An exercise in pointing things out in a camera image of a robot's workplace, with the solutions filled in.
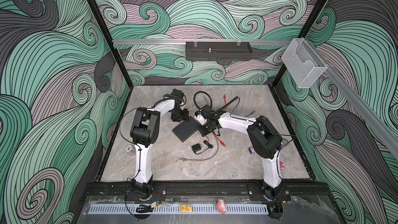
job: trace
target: wall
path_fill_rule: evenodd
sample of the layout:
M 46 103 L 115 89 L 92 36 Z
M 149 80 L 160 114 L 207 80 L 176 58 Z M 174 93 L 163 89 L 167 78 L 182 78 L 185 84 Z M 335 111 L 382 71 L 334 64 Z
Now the wall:
M 329 0 L 308 38 L 374 112 L 398 134 L 398 0 Z M 398 162 L 325 75 L 298 89 L 277 87 L 319 181 L 348 223 L 396 223 Z
M 316 0 L 96 0 L 113 38 L 291 39 Z M 187 62 L 184 46 L 119 46 L 134 84 L 270 84 L 285 47 L 249 62 Z
M 2 223 L 71 222 L 129 89 L 86 0 L 0 0 Z

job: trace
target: swirl patterned wallpaper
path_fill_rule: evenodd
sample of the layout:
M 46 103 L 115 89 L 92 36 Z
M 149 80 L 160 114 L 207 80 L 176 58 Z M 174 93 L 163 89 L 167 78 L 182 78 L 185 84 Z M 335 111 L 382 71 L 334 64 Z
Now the swirl patterned wallpaper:
M 129 88 L 86 0 L 0 0 L 2 223 L 68 223 Z
M 398 0 L 329 0 L 308 38 L 398 135 Z M 326 76 L 277 87 L 319 181 L 352 224 L 398 220 L 398 161 Z
M 96 0 L 113 38 L 291 39 L 316 0 Z M 136 85 L 270 84 L 286 47 L 253 47 L 249 62 L 188 62 L 185 47 L 119 46 Z

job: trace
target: pink toy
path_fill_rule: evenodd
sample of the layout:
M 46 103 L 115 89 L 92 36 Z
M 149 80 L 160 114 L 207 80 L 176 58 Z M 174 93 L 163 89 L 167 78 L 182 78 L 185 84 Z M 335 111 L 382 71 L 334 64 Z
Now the pink toy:
M 225 203 L 224 203 L 224 200 L 222 200 L 222 199 L 218 199 L 218 202 L 217 202 L 217 209 L 222 213 L 222 214 L 225 214 L 225 211 L 226 211 L 226 206 L 225 206 Z

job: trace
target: yellow circuit board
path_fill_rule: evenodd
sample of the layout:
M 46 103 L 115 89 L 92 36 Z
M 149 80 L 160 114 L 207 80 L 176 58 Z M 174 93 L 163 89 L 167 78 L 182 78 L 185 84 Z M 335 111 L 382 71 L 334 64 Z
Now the yellow circuit board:
M 192 204 L 182 204 L 178 209 L 178 212 L 192 212 Z

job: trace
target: gray floor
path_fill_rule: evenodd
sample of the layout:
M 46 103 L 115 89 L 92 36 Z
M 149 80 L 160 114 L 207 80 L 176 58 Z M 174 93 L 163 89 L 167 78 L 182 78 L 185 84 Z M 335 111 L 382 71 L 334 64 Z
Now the gray floor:
M 252 111 L 249 117 L 264 115 L 281 134 L 289 133 L 282 119 L 281 113 L 272 97 L 267 85 L 229 85 L 229 86 L 135 86 L 126 112 L 135 107 L 149 107 L 162 98 L 166 93 L 171 93 L 173 88 L 182 90 L 187 97 L 185 107 L 191 116 L 197 108 L 193 103 L 193 94 L 197 91 L 209 93 L 213 101 L 213 109 L 224 105 L 223 95 L 226 95 L 227 102 L 235 96 L 240 97 L 240 104 L 234 114 L 246 116 Z M 199 105 L 206 104 L 206 97 L 203 94 L 197 96 Z M 226 110 L 231 111 L 235 107 L 232 103 Z M 129 137 L 132 119 L 135 111 L 128 114 L 121 123 L 123 136 Z M 250 138 L 240 132 L 230 129 L 221 129 L 222 142 L 226 147 L 220 145 L 215 157 L 204 162 L 180 161 L 179 157 L 191 159 L 203 159 L 210 157 L 216 151 L 214 136 L 208 135 L 210 143 L 215 147 L 203 154 L 195 155 L 191 146 L 196 143 L 203 144 L 203 138 L 199 132 L 193 134 L 185 142 L 181 142 L 172 132 L 172 129 L 179 123 L 172 122 L 170 113 L 166 113 L 160 119 L 159 137 L 154 144 L 152 153 L 152 173 L 154 180 L 199 180 L 199 179 L 262 179 L 263 168 L 260 156 L 251 155 L 248 148 L 251 147 Z M 118 133 L 108 158 L 101 181 L 126 181 L 127 177 L 132 178 L 135 172 L 135 155 L 126 152 L 130 145 Z M 308 178 L 308 173 L 301 161 L 293 142 L 283 148 L 280 160 L 285 164 L 281 171 L 283 178 Z

